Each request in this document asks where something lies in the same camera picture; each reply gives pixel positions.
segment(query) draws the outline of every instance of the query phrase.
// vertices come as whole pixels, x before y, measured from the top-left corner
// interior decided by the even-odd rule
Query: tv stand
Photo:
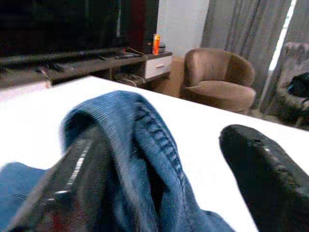
[[[53,63],[3,67],[5,72],[0,72],[0,93],[3,95],[7,89],[12,90],[12,88],[22,88],[38,83],[53,86],[87,75],[136,86],[144,86],[155,79],[169,76],[171,52],[165,52],[158,56],[150,54],[123,59],[116,58],[115,55],[119,56],[119,53],[66,58],[55,60]],[[130,80],[118,79],[119,73],[127,74],[130,76]]]

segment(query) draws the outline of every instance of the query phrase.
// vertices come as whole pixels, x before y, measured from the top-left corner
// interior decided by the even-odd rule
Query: blue denim fabric
[[[197,205],[176,143],[146,99],[117,91],[78,105],[63,121],[64,150],[93,124],[111,146],[115,172],[110,173],[105,203],[111,205],[119,231],[136,231],[137,224],[142,232],[233,231],[216,213]],[[108,222],[97,230],[104,228]]]
[[[23,204],[46,170],[30,168],[22,163],[8,163],[0,171],[0,231]]]

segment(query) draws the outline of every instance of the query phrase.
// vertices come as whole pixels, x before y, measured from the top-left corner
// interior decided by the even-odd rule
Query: orange bottle
[[[159,45],[160,45],[160,38],[158,34],[154,34],[154,45],[153,45],[153,54],[159,55]]]

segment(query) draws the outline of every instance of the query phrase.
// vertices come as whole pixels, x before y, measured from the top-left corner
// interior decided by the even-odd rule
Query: denim seam
[[[152,113],[152,112],[147,108],[147,106],[145,106],[142,102],[138,102],[138,106],[140,107],[140,109],[141,109],[142,111],[144,111],[145,113],[149,114],[149,116],[150,116],[151,119],[152,119],[151,123],[156,123],[156,124],[159,126],[160,130],[156,130],[156,131],[154,131],[154,132],[148,130],[148,128],[147,128],[147,130],[148,130],[149,133],[151,133],[151,134],[153,135],[153,140],[156,141],[157,145],[160,147],[160,150],[162,150],[162,146],[160,145],[160,141],[157,140],[157,139],[155,138],[155,135],[156,135],[158,132],[162,131],[162,132],[164,133],[164,135],[166,136],[167,140],[169,141],[169,146],[173,149],[169,154],[174,154],[174,155],[176,155],[176,156],[178,157],[178,152],[176,151],[176,147],[175,147],[174,143],[172,143],[172,141],[171,141],[171,139],[170,139],[169,133],[165,130],[164,126],[157,120],[156,115],[155,115],[154,113]],[[185,199],[185,186],[184,186],[184,181],[183,181],[183,180],[184,180],[183,170],[182,170],[182,167],[181,167],[181,164],[180,164],[179,161],[177,161],[177,163],[176,163],[176,164],[179,166],[179,171],[177,170],[176,166],[175,166],[175,165],[173,164],[173,162],[171,161],[170,156],[171,156],[171,155],[168,156],[168,155],[166,154],[166,157],[168,158],[170,164],[171,164],[172,167],[174,168],[174,171],[176,172],[176,175],[177,175],[178,180],[179,180],[179,182],[180,182],[180,185],[181,185],[181,187],[182,187],[184,212],[185,212],[186,218],[187,218],[187,220],[188,220],[189,227],[190,227],[191,231],[193,231],[193,221],[192,221],[192,219],[189,217],[188,206],[187,206],[187,204],[186,204],[186,202],[185,202],[185,200],[184,200],[184,199]]]

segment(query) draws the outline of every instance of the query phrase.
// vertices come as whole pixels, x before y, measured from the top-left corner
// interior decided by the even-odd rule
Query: white wall
[[[160,0],[157,33],[167,51],[184,56],[200,47],[209,0]]]

